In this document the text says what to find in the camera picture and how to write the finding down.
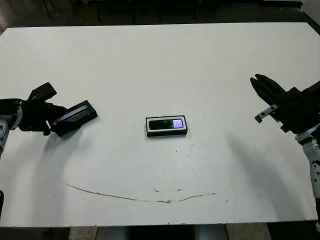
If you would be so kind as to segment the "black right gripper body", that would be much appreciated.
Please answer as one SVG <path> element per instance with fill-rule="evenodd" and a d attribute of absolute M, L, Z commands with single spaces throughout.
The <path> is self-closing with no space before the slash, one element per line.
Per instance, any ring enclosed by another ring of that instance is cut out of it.
<path fill-rule="evenodd" d="M 263 118 L 271 116 L 283 132 L 300 134 L 320 123 L 320 88 L 311 86 L 303 91 L 296 87 L 287 92 L 287 100 L 278 100 L 274 105 L 261 111 L 254 119 L 261 123 Z"/>

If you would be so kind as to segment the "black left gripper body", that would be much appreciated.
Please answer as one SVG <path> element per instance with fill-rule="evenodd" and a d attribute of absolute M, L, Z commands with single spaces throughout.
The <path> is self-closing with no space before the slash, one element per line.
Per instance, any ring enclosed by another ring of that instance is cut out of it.
<path fill-rule="evenodd" d="M 18 128 L 23 132 L 42 132 L 44 136 L 51 133 L 47 121 L 54 116 L 53 104 L 45 101 L 25 100 L 21 104 L 22 119 Z"/>

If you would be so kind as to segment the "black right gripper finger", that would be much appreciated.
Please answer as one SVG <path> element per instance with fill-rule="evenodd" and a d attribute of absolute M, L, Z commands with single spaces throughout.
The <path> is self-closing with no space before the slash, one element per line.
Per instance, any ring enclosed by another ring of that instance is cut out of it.
<path fill-rule="evenodd" d="M 254 90 L 264 101 L 286 101 L 287 92 L 274 80 L 262 74 L 254 75 Z"/>
<path fill-rule="evenodd" d="M 257 95 L 269 106 L 275 105 L 282 96 L 282 87 L 267 76 L 251 77 L 250 82 Z"/>

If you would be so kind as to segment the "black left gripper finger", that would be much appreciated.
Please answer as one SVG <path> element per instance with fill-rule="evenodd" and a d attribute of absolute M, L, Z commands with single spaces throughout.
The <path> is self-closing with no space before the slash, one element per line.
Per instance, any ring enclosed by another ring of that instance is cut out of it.
<path fill-rule="evenodd" d="M 59 137 L 62 136 L 61 124 L 55 119 L 48 120 L 50 131 L 56 133 Z"/>
<path fill-rule="evenodd" d="M 54 105 L 52 103 L 46 103 L 46 109 L 50 115 L 64 115 L 67 113 L 67 109 L 65 107 Z"/>

